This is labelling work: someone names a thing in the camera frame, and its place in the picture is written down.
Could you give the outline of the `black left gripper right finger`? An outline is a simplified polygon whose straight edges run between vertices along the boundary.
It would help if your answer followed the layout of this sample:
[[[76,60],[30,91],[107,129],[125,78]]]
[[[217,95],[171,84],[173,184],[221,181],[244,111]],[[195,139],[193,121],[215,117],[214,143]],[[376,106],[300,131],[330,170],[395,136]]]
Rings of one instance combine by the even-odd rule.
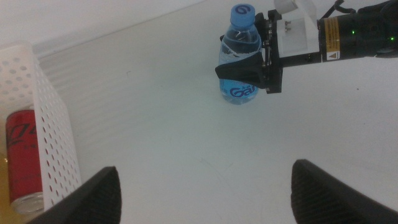
[[[314,163],[292,166],[290,204],[297,223],[391,223],[397,211],[365,196]]]

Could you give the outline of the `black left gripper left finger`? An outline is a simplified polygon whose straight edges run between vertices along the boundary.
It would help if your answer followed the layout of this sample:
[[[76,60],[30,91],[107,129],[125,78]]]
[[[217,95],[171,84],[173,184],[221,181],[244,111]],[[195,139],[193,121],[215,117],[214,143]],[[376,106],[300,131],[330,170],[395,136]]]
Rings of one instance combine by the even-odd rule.
[[[121,185],[115,166],[104,167],[30,224],[97,224],[121,221]]]

